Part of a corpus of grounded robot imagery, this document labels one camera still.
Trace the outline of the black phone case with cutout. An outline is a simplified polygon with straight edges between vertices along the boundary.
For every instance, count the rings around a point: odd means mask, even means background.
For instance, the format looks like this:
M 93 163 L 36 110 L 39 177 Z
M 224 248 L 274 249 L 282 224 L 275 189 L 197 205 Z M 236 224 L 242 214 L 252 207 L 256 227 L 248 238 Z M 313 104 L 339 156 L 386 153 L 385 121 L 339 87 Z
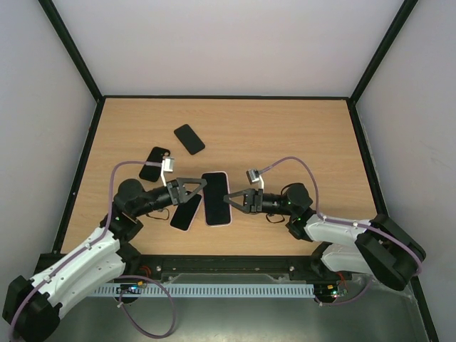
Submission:
M 161 164 L 163 157 L 169 157 L 170 151 L 163 147 L 154 147 L 151 149 L 146 161 L 157 163 L 156 165 L 143 165 L 139 172 L 139 178 L 148 182 L 157 182 L 160 178 Z

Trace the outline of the black smartphone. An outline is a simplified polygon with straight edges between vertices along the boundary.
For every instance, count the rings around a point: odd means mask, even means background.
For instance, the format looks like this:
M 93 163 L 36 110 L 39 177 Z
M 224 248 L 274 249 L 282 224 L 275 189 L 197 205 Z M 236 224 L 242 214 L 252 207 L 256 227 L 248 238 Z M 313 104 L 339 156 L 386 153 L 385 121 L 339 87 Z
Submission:
M 195 219 L 201 201 L 202 196 L 195 195 L 188 202 L 178 205 L 170 220 L 170 226 L 182 232 L 187 232 Z

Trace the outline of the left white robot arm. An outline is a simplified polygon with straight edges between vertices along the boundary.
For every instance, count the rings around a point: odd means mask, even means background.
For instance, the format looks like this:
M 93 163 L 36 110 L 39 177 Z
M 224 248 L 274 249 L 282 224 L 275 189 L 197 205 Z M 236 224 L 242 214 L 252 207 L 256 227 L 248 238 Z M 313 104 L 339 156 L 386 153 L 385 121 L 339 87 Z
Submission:
M 83 243 L 30 279 L 18 276 L 9 284 L 2 317 L 10 325 L 10 340 L 45 341 L 95 289 L 134 274 L 141 254 L 130 242 L 143 228 L 138 218 L 184 204 L 206 184 L 203 179 L 177 178 L 145 190 L 139 180 L 121 182 L 108 214 Z

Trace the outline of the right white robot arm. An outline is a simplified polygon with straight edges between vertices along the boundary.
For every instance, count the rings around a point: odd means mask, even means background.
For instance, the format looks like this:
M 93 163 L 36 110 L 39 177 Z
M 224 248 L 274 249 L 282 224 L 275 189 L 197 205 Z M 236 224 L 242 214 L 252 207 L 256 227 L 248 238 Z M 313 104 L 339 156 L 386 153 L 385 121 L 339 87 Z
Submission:
M 402 291 L 426 257 L 424 249 L 385 214 L 358 221 L 319 214 L 301 183 L 291 183 L 278 195 L 245 189 L 225 195 L 224 202 L 245 214 L 281 215 L 295 239 L 325 243 L 311 261 L 311 272 L 319 279 L 347 271 L 374 276 Z

